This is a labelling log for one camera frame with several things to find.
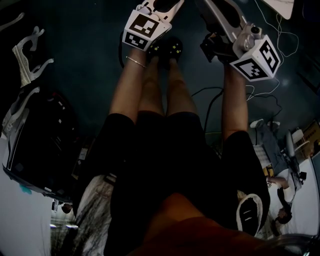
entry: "black cable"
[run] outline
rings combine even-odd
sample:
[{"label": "black cable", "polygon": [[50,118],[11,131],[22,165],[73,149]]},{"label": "black cable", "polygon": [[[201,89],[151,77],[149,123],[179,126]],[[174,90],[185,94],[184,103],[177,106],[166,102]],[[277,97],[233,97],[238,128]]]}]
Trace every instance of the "black cable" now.
[{"label": "black cable", "polygon": [[[224,89],[221,88],[221,87],[205,87],[205,88],[202,88],[201,90],[198,90],[197,92],[195,92],[195,93],[192,94],[191,96],[193,97],[193,96],[197,95],[198,93],[202,92],[203,90],[207,90],[207,89],[221,89],[221,91],[220,91],[219,94],[217,94],[217,95],[211,100],[211,102],[210,102],[210,104],[209,104],[208,110],[207,110],[207,112],[206,112],[205,122],[204,122],[204,129],[203,129],[204,133],[206,133],[206,131],[207,131],[208,118],[209,118],[209,114],[210,114],[210,110],[211,110],[212,104],[215,102],[215,100],[216,100],[217,98],[219,98],[219,97],[224,93]],[[260,98],[265,98],[265,99],[266,99],[266,98],[270,98],[270,97],[275,98],[275,103],[276,103],[276,105],[280,108],[280,110],[279,110],[276,114],[274,114],[274,115],[269,119],[269,121],[272,120],[273,118],[275,118],[277,115],[279,115],[280,112],[281,112],[282,109],[283,109],[282,106],[280,106],[279,103],[278,103],[278,98],[277,98],[276,96],[274,96],[274,95],[266,95],[266,96],[265,96],[265,95],[256,95],[256,96],[254,96],[254,97],[260,97]]]},{"label": "black cable", "polygon": [[224,93],[224,89],[221,89],[220,93],[218,95],[216,95],[210,102],[208,110],[206,112],[206,117],[205,117],[205,122],[204,122],[204,133],[206,133],[207,131],[207,123],[208,123],[208,118],[209,118],[209,114],[210,114],[210,110],[211,110],[211,106],[212,104],[215,102],[216,99],[218,99],[222,94]]},{"label": "black cable", "polygon": [[201,90],[198,90],[198,91],[195,92],[194,94],[192,94],[191,97],[197,95],[198,93],[202,92],[203,90],[208,90],[208,89],[221,89],[221,90],[223,90],[222,87],[205,87],[205,88],[202,88]]},{"label": "black cable", "polygon": [[123,35],[124,35],[124,32],[122,31],[120,33],[119,46],[118,46],[118,57],[119,57],[119,62],[122,68],[125,67],[124,62],[122,60],[122,36]]},{"label": "black cable", "polygon": [[254,128],[255,130],[255,145],[258,145],[258,132],[257,132],[257,128]]},{"label": "black cable", "polygon": [[274,96],[274,95],[257,95],[257,96],[254,96],[254,98],[255,97],[261,97],[261,98],[270,98],[270,97],[272,97],[272,98],[275,98],[275,104],[280,108],[280,110],[276,113],[276,114],[274,114],[269,120],[268,120],[268,122],[271,120],[271,119],[273,119],[273,118],[275,118],[277,115],[279,115],[280,114],[280,112],[282,111],[282,106],[280,106],[279,105],[279,103],[278,103],[278,98],[276,97],[276,96]]}]

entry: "foot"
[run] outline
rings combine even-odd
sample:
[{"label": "foot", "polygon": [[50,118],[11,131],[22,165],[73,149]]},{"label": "foot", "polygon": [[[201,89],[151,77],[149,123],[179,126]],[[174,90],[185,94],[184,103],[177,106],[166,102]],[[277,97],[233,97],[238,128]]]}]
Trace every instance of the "foot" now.
[{"label": "foot", "polygon": [[149,49],[146,51],[146,60],[148,62],[151,62],[152,58],[155,56],[161,56],[162,52],[164,50],[163,41],[159,40],[156,41],[153,45],[149,47]]},{"label": "foot", "polygon": [[171,59],[175,59],[178,62],[182,52],[183,44],[177,37],[170,37],[166,43],[163,53],[163,64],[165,68],[169,69],[169,63]]}]

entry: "teal object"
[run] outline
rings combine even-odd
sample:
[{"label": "teal object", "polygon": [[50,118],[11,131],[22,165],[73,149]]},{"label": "teal object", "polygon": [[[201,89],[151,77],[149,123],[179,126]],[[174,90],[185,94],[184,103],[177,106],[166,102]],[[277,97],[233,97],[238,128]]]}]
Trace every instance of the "teal object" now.
[{"label": "teal object", "polygon": [[20,188],[21,188],[21,190],[22,190],[23,193],[26,193],[26,194],[29,194],[29,195],[32,194],[31,189],[25,187],[24,185],[21,185],[21,184],[20,184]]}]

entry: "hair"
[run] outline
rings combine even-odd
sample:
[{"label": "hair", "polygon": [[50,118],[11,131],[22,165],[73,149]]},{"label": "hair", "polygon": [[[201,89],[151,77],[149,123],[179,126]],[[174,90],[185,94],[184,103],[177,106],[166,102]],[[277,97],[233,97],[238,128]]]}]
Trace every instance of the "hair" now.
[{"label": "hair", "polygon": [[68,214],[68,213],[71,212],[72,207],[67,207],[67,206],[63,205],[63,206],[61,207],[61,209],[62,209],[62,211],[63,211],[65,214]]},{"label": "hair", "polygon": [[275,237],[278,237],[280,236],[280,233],[277,229],[277,225],[276,225],[276,222],[278,221],[280,224],[287,224],[291,219],[292,219],[292,214],[291,212],[289,211],[285,211],[286,212],[286,216],[285,217],[277,217],[275,220],[272,221],[271,223],[271,230],[274,234]]},{"label": "hair", "polygon": [[292,219],[292,214],[291,212],[286,211],[286,216],[285,217],[277,217],[275,220],[278,221],[280,224],[287,224],[290,220]]}]

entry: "wire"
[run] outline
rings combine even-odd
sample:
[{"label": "wire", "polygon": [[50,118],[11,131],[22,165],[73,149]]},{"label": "wire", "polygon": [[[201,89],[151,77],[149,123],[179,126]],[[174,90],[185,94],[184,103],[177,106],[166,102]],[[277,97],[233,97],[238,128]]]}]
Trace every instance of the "wire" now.
[{"label": "wire", "polygon": [[270,97],[272,97],[272,98],[275,98],[275,104],[280,108],[280,110],[276,113],[276,114],[274,114],[270,119],[269,119],[269,121],[271,120],[271,119],[273,119],[273,118],[275,118],[277,115],[279,115],[280,114],[280,112],[282,111],[282,106],[281,105],[279,105],[279,103],[278,103],[278,98],[276,97],[276,96],[274,96],[274,95],[267,95],[267,96],[263,96],[263,95],[256,95],[255,97],[261,97],[261,98],[270,98]]},{"label": "wire", "polygon": [[[258,7],[258,9],[260,10],[260,12],[261,12],[261,14],[262,14],[262,17],[263,17],[263,19],[264,19],[264,21],[265,21],[265,23],[268,24],[269,26],[271,26],[272,28],[274,28],[274,29],[277,31],[276,48],[278,49],[278,51],[279,51],[279,53],[280,53],[280,56],[281,56],[281,59],[282,59],[281,62],[280,62],[280,65],[279,65],[279,68],[280,68],[280,67],[282,66],[282,64],[285,62],[285,58],[290,57],[291,55],[295,54],[295,53],[298,51],[298,48],[299,48],[299,37],[298,37],[296,34],[294,34],[294,33],[282,31],[282,27],[281,27],[282,16],[279,15],[279,13],[277,13],[276,16],[275,16],[276,22],[278,23],[278,28],[276,28],[274,25],[272,25],[272,24],[270,24],[269,22],[267,22],[266,17],[265,17],[265,15],[264,15],[263,11],[261,10],[261,8],[260,8],[257,0],[254,0],[254,2],[255,2],[255,4],[256,4],[256,6]],[[295,49],[294,52],[290,53],[289,55],[285,55],[284,52],[283,52],[283,51],[280,49],[280,47],[279,47],[279,42],[280,42],[280,36],[281,36],[281,34],[290,34],[290,35],[295,36],[296,39],[297,39],[296,49]],[[275,79],[278,81],[278,84],[277,84],[276,87],[275,87],[272,91],[270,91],[270,92],[262,92],[262,93],[258,93],[258,94],[253,94],[254,91],[255,91],[255,87],[254,87],[253,85],[246,85],[246,86],[252,86],[252,87],[253,87],[253,91],[252,91],[251,95],[248,97],[248,99],[247,99],[246,101],[249,101],[249,100],[251,100],[253,97],[258,96],[258,95],[264,95],[264,94],[271,94],[271,93],[273,93],[273,92],[278,88],[278,86],[280,85],[279,80],[278,80],[277,78],[275,78]]]},{"label": "wire", "polygon": [[[283,31],[282,31],[282,27],[281,27],[282,16],[279,15],[278,13],[277,13],[276,16],[275,16],[275,17],[276,17],[276,21],[277,21],[277,23],[278,23],[278,28],[276,28],[274,25],[272,25],[272,24],[270,24],[269,22],[267,22],[266,17],[265,17],[265,15],[264,15],[263,11],[261,10],[261,8],[260,8],[257,0],[254,0],[254,2],[255,2],[255,4],[256,4],[256,6],[258,7],[258,9],[260,10],[260,12],[261,12],[261,14],[262,14],[262,17],[263,17],[263,19],[264,19],[264,21],[265,21],[265,23],[267,23],[269,26],[271,26],[272,28],[274,28],[274,29],[277,31],[277,33],[278,33],[278,37],[277,37],[277,39],[276,39],[276,48],[278,49],[278,51],[280,52],[281,57],[282,57],[282,62],[281,62],[280,65],[279,65],[279,67],[280,67],[280,66],[285,62],[285,58],[290,57],[291,55],[295,54],[295,53],[298,51],[298,48],[299,48],[299,37],[298,37],[296,34],[294,34],[294,33],[291,33],[291,32],[283,32]],[[295,36],[296,39],[297,39],[296,49],[295,49],[294,52],[290,53],[289,55],[285,55],[284,52],[283,52],[282,50],[280,50],[280,48],[279,48],[280,36],[281,36],[282,33],[283,33],[283,34],[293,35],[293,36]]]},{"label": "wire", "polygon": [[257,128],[255,127],[254,130],[255,130],[255,145],[257,146],[257,145],[258,145],[258,132],[257,132]]},{"label": "wire", "polygon": [[210,110],[211,110],[211,106],[212,104],[215,102],[216,99],[218,99],[222,94],[224,93],[224,89],[221,89],[220,93],[218,95],[216,95],[210,102],[208,110],[206,112],[206,117],[205,117],[205,122],[204,122],[204,133],[206,133],[207,130],[207,123],[208,123],[208,118],[209,118],[209,114],[210,114]]},{"label": "wire", "polygon": [[280,81],[279,81],[276,77],[275,77],[274,79],[278,81],[278,84],[276,85],[276,87],[274,87],[274,89],[273,89],[272,91],[270,91],[270,92],[261,92],[261,93],[257,93],[257,94],[252,94],[252,93],[250,93],[250,96],[249,96],[249,98],[248,98],[246,101],[251,100],[253,97],[257,97],[258,95],[272,94],[272,93],[279,87],[279,85],[280,85]]},{"label": "wire", "polygon": [[197,95],[198,93],[200,93],[200,92],[202,92],[202,91],[204,91],[204,90],[208,90],[208,89],[221,89],[221,90],[223,90],[222,87],[205,87],[205,88],[202,88],[201,90],[198,90],[198,91],[195,92],[194,94],[192,94],[191,97]]},{"label": "wire", "polygon": [[119,46],[118,46],[118,57],[119,57],[119,62],[122,68],[125,67],[124,62],[122,60],[122,36],[124,35],[124,32],[122,31],[120,33],[120,38],[119,38]]},{"label": "wire", "polygon": [[253,87],[253,90],[252,90],[251,94],[254,94],[256,88],[255,88],[253,85],[249,85],[249,84],[246,85],[245,87],[247,87],[247,86],[248,86],[248,87]]},{"label": "wire", "polygon": [[[277,98],[276,96],[274,96],[274,95],[264,96],[264,95],[262,95],[262,94],[270,94],[270,93],[272,93],[272,92],[279,86],[279,83],[280,83],[280,82],[278,81],[278,85],[277,85],[271,92],[262,92],[262,93],[258,93],[258,94],[252,94],[252,93],[247,93],[247,94],[246,94],[246,95],[250,95],[250,96],[249,96],[249,98],[251,97],[250,99],[252,99],[253,97],[261,97],[261,98],[265,98],[265,99],[266,99],[266,98],[270,98],[270,97],[275,98],[275,103],[276,103],[276,105],[280,108],[280,110],[279,110],[276,114],[274,114],[274,115],[269,119],[269,121],[270,121],[271,119],[275,118],[277,115],[279,115],[280,112],[283,110],[283,108],[282,108],[281,105],[279,105],[279,103],[278,103],[278,98]],[[209,104],[209,106],[208,106],[208,110],[206,111],[206,116],[205,116],[205,122],[204,122],[204,128],[203,128],[204,134],[213,134],[213,133],[216,133],[216,132],[206,133],[206,131],[207,131],[208,119],[209,119],[209,115],[210,115],[210,111],[211,111],[211,107],[212,107],[213,103],[215,102],[216,99],[218,99],[218,98],[224,93],[224,89],[221,88],[221,87],[205,87],[205,88],[202,88],[201,90],[195,92],[194,94],[192,94],[192,96],[194,96],[194,95],[202,92],[203,90],[207,90],[207,89],[221,89],[221,91],[220,91],[216,96],[214,96],[214,98],[211,100],[211,102],[210,102],[210,104]]]}]

